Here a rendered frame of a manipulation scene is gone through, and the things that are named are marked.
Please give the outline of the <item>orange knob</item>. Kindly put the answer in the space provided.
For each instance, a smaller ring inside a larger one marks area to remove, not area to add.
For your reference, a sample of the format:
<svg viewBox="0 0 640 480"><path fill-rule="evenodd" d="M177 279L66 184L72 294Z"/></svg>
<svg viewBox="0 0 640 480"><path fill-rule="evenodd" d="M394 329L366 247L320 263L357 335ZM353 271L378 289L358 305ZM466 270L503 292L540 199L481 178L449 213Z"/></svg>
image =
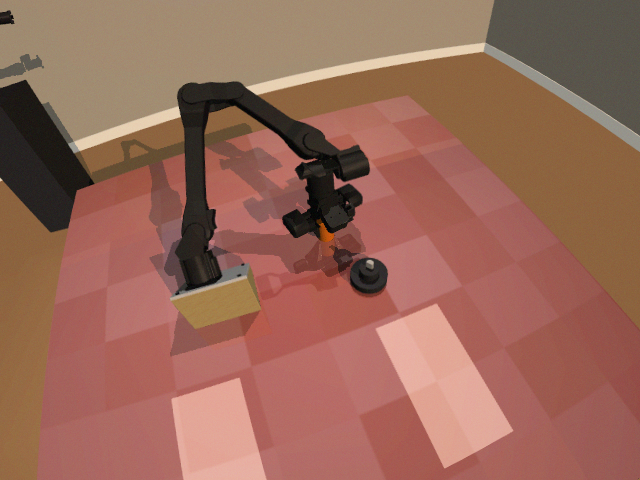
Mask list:
<svg viewBox="0 0 640 480"><path fill-rule="evenodd" d="M329 242L334 238L334 233L329 233L325 227L325 225L323 224L321 218L320 219L316 219L317 223L319 224L320 228L319 228L319 232L320 232L320 238L319 240L323 241L323 242Z"/></svg>

